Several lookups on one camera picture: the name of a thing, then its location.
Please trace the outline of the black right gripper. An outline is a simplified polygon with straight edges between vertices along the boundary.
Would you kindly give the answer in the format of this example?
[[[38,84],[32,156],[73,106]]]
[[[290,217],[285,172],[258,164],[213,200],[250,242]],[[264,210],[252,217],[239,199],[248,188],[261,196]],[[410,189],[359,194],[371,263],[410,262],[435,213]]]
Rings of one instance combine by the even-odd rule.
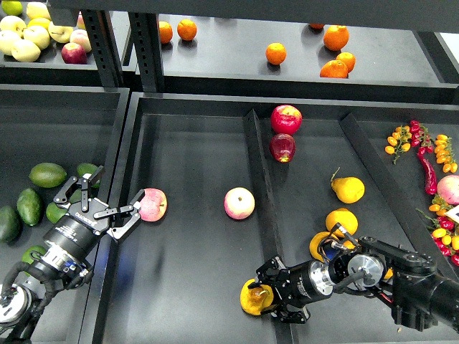
[[[311,317],[307,305],[332,295],[328,266],[318,260],[286,267],[279,256],[274,256],[256,270],[255,281],[248,288],[262,285],[272,288],[274,299],[261,314],[271,314],[282,323],[306,323]]]

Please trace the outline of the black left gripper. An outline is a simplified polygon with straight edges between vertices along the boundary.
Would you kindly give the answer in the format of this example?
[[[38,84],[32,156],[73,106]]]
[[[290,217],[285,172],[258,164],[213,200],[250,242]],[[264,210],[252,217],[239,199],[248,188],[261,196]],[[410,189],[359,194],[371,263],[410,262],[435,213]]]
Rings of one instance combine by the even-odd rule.
[[[91,179],[102,178],[104,166]],[[67,213],[44,235],[44,242],[49,248],[58,246],[66,251],[73,260],[82,262],[100,240],[102,233],[110,235],[116,242],[121,242],[141,223],[141,200],[146,192],[141,189],[128,205],[109,208],[109,205],[97,198],[90,199],[90,181],[70,177],[53,198],[60,208],[66,208]],[[81,190],[80,201],[71,204],[70,197]],[[127,219],[122,226],[113,226],[117,219]]]

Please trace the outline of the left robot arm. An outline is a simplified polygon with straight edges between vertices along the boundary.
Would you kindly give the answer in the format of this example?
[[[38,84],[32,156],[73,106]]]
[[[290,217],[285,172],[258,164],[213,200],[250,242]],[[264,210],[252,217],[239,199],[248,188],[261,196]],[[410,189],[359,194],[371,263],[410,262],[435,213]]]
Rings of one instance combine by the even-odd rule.
[[[104,168],[71,177],[53,201],[65,214],[45,234],[44,254],[33,253],[31,263],[17,262],[1,284],[2,343],[30,343],[44,309],[61,291],[91,282],[94,267],[87,256],[104,235],[119,242],[141,221],[141,189],[126,206],[112,208],[90,195]]]

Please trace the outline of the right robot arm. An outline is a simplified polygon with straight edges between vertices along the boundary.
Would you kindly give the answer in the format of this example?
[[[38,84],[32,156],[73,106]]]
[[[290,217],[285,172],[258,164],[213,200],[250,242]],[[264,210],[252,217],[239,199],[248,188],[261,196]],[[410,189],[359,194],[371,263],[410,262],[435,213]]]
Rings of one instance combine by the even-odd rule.
[[[287,267],[274,256],[261,265],[241,289],[241,308],[303,324],[311,316],[309,304],[348,294],[377,298],[406,328],[443,323],[458,329],[458,283],[441,276],[432,257],[370,236],[355,238],[339,222],[317,233],[309,249],[307,262]]]

